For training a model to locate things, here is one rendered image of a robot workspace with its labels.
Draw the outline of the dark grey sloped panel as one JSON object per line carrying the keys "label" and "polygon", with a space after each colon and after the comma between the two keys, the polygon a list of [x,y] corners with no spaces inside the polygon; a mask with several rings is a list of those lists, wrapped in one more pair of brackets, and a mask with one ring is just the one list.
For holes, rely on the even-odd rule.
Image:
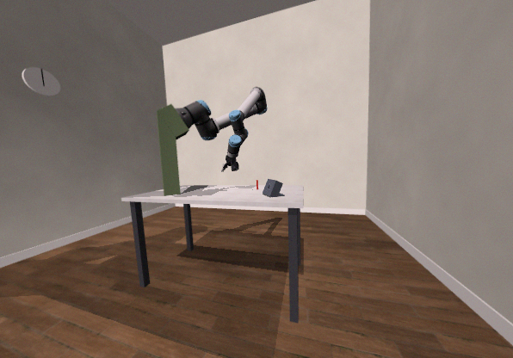
{"label": "dark grey sloped panel", "polygon": [[266,194],[271,197],[285,196],[284,194],[280,194],[281,187],[281,182],[268,179],[264,187],[263,194]]}

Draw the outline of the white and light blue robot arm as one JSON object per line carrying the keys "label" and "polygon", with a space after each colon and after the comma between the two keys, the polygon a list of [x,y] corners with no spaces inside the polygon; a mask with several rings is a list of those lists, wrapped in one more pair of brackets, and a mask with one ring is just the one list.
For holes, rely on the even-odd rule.
{"label": "white and light blue robot arm", "polygon": [[[227,155],[231,160],[232,171],[238,170],[237,160],[239,148],[248,137],[248,130],[244,128],[243,120],[254,114],[264,114],[267,111],[267,103],[263,90],[255,87],[246,100],[237,110],[222,115],[216,119],[209,118],[211,110],[203,101],[199,100],[184,108],[175,108],[188,129],[195,127],[203,140],[211,140],[217,137],[219,130],[232,125],[234,135],[229,138]],[[257,100],[258,99],[258,100]]]}

